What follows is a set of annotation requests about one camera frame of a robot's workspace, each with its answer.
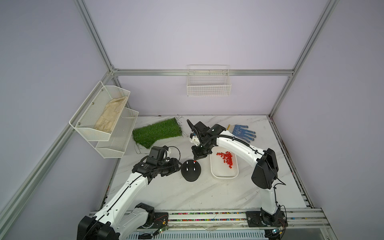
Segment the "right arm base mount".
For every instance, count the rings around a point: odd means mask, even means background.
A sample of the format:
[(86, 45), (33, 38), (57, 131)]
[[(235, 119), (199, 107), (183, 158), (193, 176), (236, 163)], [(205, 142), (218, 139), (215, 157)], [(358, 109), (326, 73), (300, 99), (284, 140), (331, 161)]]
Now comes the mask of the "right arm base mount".
[(250, 228), (254, 228), (254, 227), (285, 228), (288, 225), (285, 212), (281, 210), (281, 207), (278, 207), (277, 211), (274, 214), (269, 214), (262, 209), (260, 211), (247, 211), (246, 220)]

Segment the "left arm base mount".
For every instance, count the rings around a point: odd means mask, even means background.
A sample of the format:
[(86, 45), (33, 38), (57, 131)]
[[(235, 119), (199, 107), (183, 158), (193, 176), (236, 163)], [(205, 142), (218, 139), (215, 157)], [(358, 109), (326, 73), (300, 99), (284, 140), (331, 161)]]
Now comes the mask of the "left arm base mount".
[(136, 205), (127, 217), (128, 227), (133, 227), (134, 230), (159, 228), (167, 224), (168, 220), (168, 212), (156, 212), (154, 207), (144, 203)]

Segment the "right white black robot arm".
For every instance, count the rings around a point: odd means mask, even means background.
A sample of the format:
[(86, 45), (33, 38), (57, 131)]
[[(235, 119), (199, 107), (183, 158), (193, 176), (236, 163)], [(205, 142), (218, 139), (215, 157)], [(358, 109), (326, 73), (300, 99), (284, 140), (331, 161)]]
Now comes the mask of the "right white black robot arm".
[(274, 182), (278, 180), (279, 166), (276, 153), (272, 149), (263, 150), (235, 137), (221, 125), (208, 127), (202, 122), (195, 125), (187, 120), (191, 128), (190, 142), (194, 160), (204, 159), (213, 154), (214, 147), (221, 147), (240, 157), (254, 169), (251, 180), (260, 189), (262, 205), (260, 207), (261, 225), (266, 227), (281, 224), (285, 212), (281, 210), (276, 196)]

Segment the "black round screw base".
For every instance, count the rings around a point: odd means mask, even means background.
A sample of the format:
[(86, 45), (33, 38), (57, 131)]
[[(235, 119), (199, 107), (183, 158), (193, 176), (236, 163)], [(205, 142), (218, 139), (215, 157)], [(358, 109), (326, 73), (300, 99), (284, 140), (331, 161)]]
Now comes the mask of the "black round screw base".
[(194, 160), (187, 160), (182, 164), (181, 173), (183, 178), (188, 182), (195, 182), (201, 174), (201, 165)]

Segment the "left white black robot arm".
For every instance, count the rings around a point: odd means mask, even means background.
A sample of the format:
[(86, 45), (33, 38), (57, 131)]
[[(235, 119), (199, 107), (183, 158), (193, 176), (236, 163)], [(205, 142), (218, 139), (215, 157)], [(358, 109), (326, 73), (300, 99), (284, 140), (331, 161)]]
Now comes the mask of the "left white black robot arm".
[(157, 176), (169, 176), (180, 170), (180, 162), (170, 157), (167, 146), (152, 147), (150, 153), (134, 165), (125, 184), (92, 217), (85, 216), (78, 225), (78, 240), (126, 240), (140, 227), (149, 228), (155, 222), (155, 209), (139, 203), (124, 218), (138, 194)]

